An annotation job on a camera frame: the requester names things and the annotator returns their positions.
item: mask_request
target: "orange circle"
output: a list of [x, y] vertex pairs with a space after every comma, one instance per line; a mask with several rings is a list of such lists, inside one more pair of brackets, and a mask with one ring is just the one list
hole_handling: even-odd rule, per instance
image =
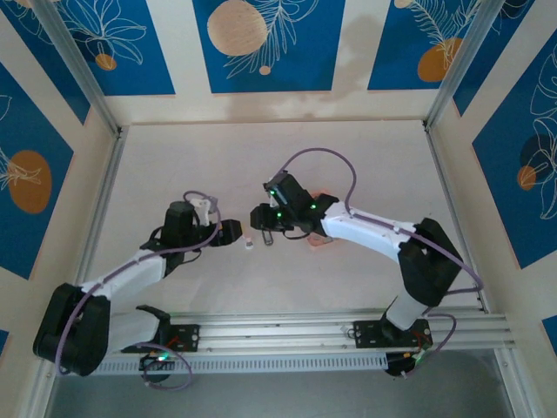
[[413, 0], [394, 0], [394, 6], [397, 9], [405, 9], [410, 4], [413, 3]]
[[418, 64], [418, 76], [427, 83], [437, 83], [445, 78], [450, 64], [453, 62], [462, 39], [452, 37], [437, 44], [422, 55]]
[[218, 51], [239, 57], [257, 51], [267, 39], [261, 13], [244, 0], [227, 0], [207, 20], [207, 32]]
[[46, 159], [38, 152], [20, 151], [11, 158], [8, 170], [14, 176], [8, 187], [16, 206], [33, 215], [42, 212], [52, 191], [52, 176]]
[[528, 191], [536, 185], [536, 171], [530, 165], [525, 165], [520, 168], [517, 180], [520, 188]]
[[116, 59], [114, 59], [110, 55], [98, 54], [95, 57], [95, 62], [105, 71], [112, 71], [116, 69]]

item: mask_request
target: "metal frame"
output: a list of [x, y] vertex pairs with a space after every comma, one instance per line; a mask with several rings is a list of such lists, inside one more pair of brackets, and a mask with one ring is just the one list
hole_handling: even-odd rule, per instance
[[104, 172], [101, 190], [95, 204], [95, 213], [87, 235], [87, 240], [85, 241], [83, 255], [79, 262], [79, 267], [77, 268], [77, 275], [74, 282], [76, 285], [80, 285], [86, 281], [89, 271], [91, 270], [91, 263], [95, 258], [97, 243], [103, 229], [104, 217], [106, 216], [106, 211], [108, 210], [108, 204], [111, 200], [112, 188], [114, 187], [114, 181], [116, 180], [118, 167], [120, 166], [120, 159], [122, 158], [122, 153], [124, 152], [125, 141], [128, 138], [128, 131], [129, 127], [125, 127], [121, 131], [114, 147], [112, 148], [111, 157], [106, 167], [106, 171]]
[[71, 75], [89, 100], [89, 103], [97, 111], [106, 128], [115, 137], [119, 134], [116, 118], [109, 109], [104, 94], [97, 80], [93, 76], [89, 65], [85, 62], [83, 55], [66, 29], [64, 21], [58, 14], [51, 0], [29, 0], [35, 16], [43, 26], [44, 31], [62, 57]]
[[[504, 1], [486, 1], [480, 6], [478, 16], [474, 19], [466, 35], [465, 43], [460, 48], [459, 54], [441, 84], [439, 95], [425, 122], [428, 143], [463, 249], [463, 255], [472, 266], [473, 258], [459, 223], [458, 212], [453, 203], [453, 192], [450, 182], [446, 180], [446, 171], [435, 138], [432, 138], [431, 127], [435, 125], [447, 104], [450, 103]], [[108, 108], [91, 70], [71, 39], [70, 33], [65, 29], [54, 5], [49, 0], [30, 0], [30, 3], [85, 96], [97, 110], [104, 124], [116, 136], [119, 133], [116, 119]], [[77, 270], [76, 283], [78, 284], [86, 279], [91, 269], [91, 262], [104, 222], [127, 132], [125, 129], [112, 150], [97, 199], [90, 234], [84, 245], [83, 256]], [[481, 294], [480, 300], [484, 308], [489, 308], [485, 295]], [[453, 309], [448, 312], [455, 314], [459, 320], [459, 327], [454, 337], [446, 345], [446, 349], [494, 349], [516, 416], [528, 418], [543, 416], [536, 393], [527, 384], [529, 380], [520, 357], [516, 353], [505, 316], [480, 313], [472, 308]], [[256, 366], [252, 363], [244, 363], [244, 361], [259, 361], [259, 359], [307, 361], [307, 363], [303, 363], [306, 371], [320, 367], [332, 367], [332, 369], [340, 370], [350, 369], [350, 367], [352, 369], [378, 368], [382, 356], [388, 350], [358, 350], [354, 340], [347, 336], [347, 330], [350, 329], [354, 320], [378, 319], [380, 314], [381, 312], [378, 310], [237, 315], [184, 315], [179, 313], [173, 315], [172, 322], [175, 324], [197, 323], [202, 326], [198, 352], [188, 355], [188, 358], [194, 362], [197, 373], [223, 372], [225, 369], [233, 373], [243, 373], [245, 370], [249, 370], [251, 373], [254, 371], [293, 371], [296, 367], [299, 368], [300, 364], [283, 367], [283, 363], [276, 363], [281, 366], [261, 367], [259, 363]], [[451, 325], [448, 320], [438, 318], [431, 318], [430, 324], [433, 340], [437, 342], [444, 338]], [[324, 358], [326, 359], [324, 366], [321, 363], [314, 365], [310, 362]], [[371, 358], [376, 361], [366, 363], [365, 359]], [[137, 356], [134, 354], [110, 356], [105, 360], [104, 366], [99, 368], [98, 373], [135, 374], [137, 370], [130, 364], [137, 364]], [[263, 364], [274, 365], [275, 363], [264, 362]], [[43, 417], [50, 398], [54, 381], [54, 365], [45, 361], [37, 361], [35, 372], [35, 382], [29, 392], [25, 394], [26, 401], [23, 402], [23, 408], [19, 414], [22, 418]]]
[[427, 113], [425, 120], [427, 129], [435, 126], [446, 106], [453, 100], [456, 89], [468, 71], [468, 67], [470, 67], [504, 3], [505, 0], [487, 0], [482, 2], [476, 18], [470, 24], [470, 29], [466, 33], [458, 54], [441, 82], [439, 93]]

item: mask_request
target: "gray floor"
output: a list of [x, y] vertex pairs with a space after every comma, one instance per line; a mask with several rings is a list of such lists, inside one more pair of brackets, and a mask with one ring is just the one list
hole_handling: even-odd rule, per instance
[[[184, 376], [174, 376], [174, 383]], [[205, 374], [177, 393], [139, 377], [65, 377], [49, 418], [459, 418], [509, 417], [505, 388], [486, 353], [445, 352], [407, 381], [384, 372]]]

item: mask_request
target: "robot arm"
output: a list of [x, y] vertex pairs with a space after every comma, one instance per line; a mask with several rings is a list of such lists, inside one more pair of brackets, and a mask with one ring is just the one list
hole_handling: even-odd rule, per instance
[[[299, 227], [305, 233], [347, 239], [384, 254], [399, 263], [404, 289], [389, 306], [381, 320], [381, 336], [393, 346], [404, 340], [414, 322], [428, 309], [439, 305], [460, 271], [442, 254], [426, 248], [420, 241], [399, 233], [399, 229], [427, 237], [460, 258], [441, 226], [432, 219], [419, 224], [384, 219], [351, 209], [344, 202], [322, 194], [316, 199], [288, 172], [277, 174], [265, 190], [272, 204], [261, 204], [252, 211], [255, 229], [284, 232]], [[394, 225], [393, 230], [375, 225], [354, 214]]]
[[[33, 343], [33, 352], [48, 361], [55, 361], [70, 314], [77, 303], [98, 285], [102, 286], [87, 300], [77, 321], [72, 324], [62, 352], [62, 367], [86, 376], [98, 367], [106, 353], [120, 351], [143, 341], [167, 344], [170, 339], [170, 315], [148, 306], [139, 306], [132, 313], [113, 314], [111, 303], [159, 282], [184, 263], [183, 252], [157, 253], [207, 241], [217, 227], [208, 220], [210, 207], [211, 201], [208, 199], [171, 203], [163, 226], [157, 228], [140, 250], [122, 266], [80, 287], [64, 283], [55, 289]], [[209, 246], [231, 244], [241, 235], [239, 221], [223, 220]], [[140, 259], [141, 263], [130, 263]], [[131, 266], [104, 283], [106, 277], [129, 264]]]

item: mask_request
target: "small white object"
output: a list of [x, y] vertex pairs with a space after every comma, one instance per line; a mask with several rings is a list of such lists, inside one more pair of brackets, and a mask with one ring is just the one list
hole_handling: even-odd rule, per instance
[[190, 203], [196, 208], [196, 212], [199, 215], [199, 223], [202, 226], [208, 226], [211, 223], [209, 221], [211, 201], [209, 199], [190, 199]]
[[245, 249], [251, 250], [253, 248], [253, 240], [250, 237], [244, 237]]

